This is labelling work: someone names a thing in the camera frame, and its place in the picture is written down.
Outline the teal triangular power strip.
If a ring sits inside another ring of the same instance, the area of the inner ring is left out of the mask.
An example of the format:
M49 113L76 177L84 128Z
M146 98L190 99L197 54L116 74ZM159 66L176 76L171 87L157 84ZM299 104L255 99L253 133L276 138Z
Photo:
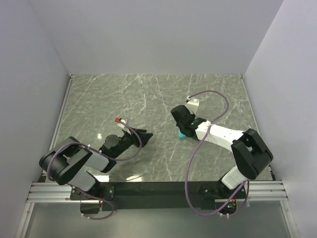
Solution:
M185 134L183 134L180 130L178 130L178 138L183 140L183 139L186 139L187 136Z

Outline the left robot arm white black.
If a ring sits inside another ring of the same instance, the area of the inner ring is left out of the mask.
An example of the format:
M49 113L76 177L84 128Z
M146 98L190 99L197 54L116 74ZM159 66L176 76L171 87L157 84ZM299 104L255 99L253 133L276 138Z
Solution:
M117 159L131 146L143 148L153 134L145 129L135 129L134 132L123 132L119 137L111 134L98 152L79 145L74 137L69 137L47 152L39 160L39 166L50 172L50 178L59 185L70 184L81 189L87 199L106 198L101 183L84 167L91 167L102 173L109 172L117 163Z

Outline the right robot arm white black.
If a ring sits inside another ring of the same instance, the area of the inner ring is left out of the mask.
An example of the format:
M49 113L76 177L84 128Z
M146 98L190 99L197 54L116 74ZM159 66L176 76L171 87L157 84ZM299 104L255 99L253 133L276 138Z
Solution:
M222 176L214 189L218 198L230 197L245 180L255 180L271 163L273 154L254 129L233 130L197 118L185 105L171 111L183 137L206 141L232 152L236 165Z

